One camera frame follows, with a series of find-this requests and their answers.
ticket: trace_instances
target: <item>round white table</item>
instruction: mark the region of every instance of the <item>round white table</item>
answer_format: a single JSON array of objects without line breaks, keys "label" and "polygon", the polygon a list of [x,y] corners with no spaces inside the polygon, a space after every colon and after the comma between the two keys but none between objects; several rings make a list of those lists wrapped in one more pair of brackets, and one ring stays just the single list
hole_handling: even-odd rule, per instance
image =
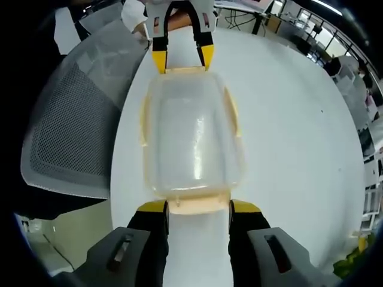
[{"label": "round white table", "polygon": [[[232,198],[256,204],[323,265],[352,231],[364,203],[363,156],[348,108],[334,82],[296,51],[234,30],[213,34],[211,71],[238,107],[246,170]],[[168,68],[200,65],[191,28],[169,34]],[[115,139],[111,172],[113,226],[156,199],[144,184],[139,112],[158,76],[150,53],[130,87]],[[228,211],[170,217],[164,286],[232,286]]]}]

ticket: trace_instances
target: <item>mesh chair back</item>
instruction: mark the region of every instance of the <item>mesh chair back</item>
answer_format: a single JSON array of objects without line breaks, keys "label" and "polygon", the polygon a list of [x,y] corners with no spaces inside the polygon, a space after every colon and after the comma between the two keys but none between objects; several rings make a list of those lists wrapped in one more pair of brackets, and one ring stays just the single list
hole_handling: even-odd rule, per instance
[{"label": "mesh chair back", "polygon": [[145,54],[121,20],[97,31],[63,60],[44,87],[25,136],[28,185],[106,199],[121,109]]}]

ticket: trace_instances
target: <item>plastic container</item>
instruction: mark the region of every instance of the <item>plastic container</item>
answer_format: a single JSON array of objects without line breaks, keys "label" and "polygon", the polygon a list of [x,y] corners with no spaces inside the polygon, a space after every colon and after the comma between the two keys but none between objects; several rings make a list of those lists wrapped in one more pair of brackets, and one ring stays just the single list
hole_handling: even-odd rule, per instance
[{"label": "plastic container", "polygon": [[229,204],[242,175],[236,109],[222,80],[204,68],[152,80],[141,114],[144,175],[173,213]]}]

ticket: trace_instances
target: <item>cable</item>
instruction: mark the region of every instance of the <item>cable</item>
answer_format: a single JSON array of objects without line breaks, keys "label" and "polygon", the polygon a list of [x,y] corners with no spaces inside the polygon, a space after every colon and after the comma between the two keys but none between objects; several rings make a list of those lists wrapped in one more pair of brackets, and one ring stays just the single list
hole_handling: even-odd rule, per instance
[{"label": "cable", "polygon": [[249,22],[251,22],[251,21],[253,21],[253,20],[255,20],[256,18],[255,17],[253,17],[252,19],[250,19],[249,21],[245,21],[245,22],[242,22],[242,23],[240,23],[240,24],[237,24],[237,25],[235,25],[235,26],[233,26],[233,27],[231,27],[231,28],[229,28],[229,29],[233,29],[233,28],[238,28],[238,30],[240,30],[240,26],[241,25],[244,25],[244,24],[247,24],[247,23],[249,23]]},{"label": "cable", "polygon": [[73,271],[75,270],[75,268],[73,267],[72,263],[64,256],[62,255],[62,253],[52,244],[52,242],[48,239],[48,237],[43,234],[42,236],[45,237],[45,239],[48,241],[48,243],[50,244],[50,246],[52,246],[52,248],[66,261],[68,262],[68,264],[72,267]]},{"label": "cable", "polygon": [[232,20],[234,20],[235,18],[242,17],[242,16],[245,16],[245,15],[249,15],[249,13],[243,13],[243,14],[237,15],[236,14],[237,11],[235,11],[235,15],[233,15],[233,12],[234,12],[234,10],[230,10],[230,16],[226,16],[225,17],[225,21],[229,24],[227,29],[231,29],[232,26],[234,26]]},{"label": "cable", "polygon": [[236,18],[237,18],[237,11],[234,11],[234,24],[238,28],[238,31],[240,31],[241,29],[239,28],[239,26],[237,24]]}]

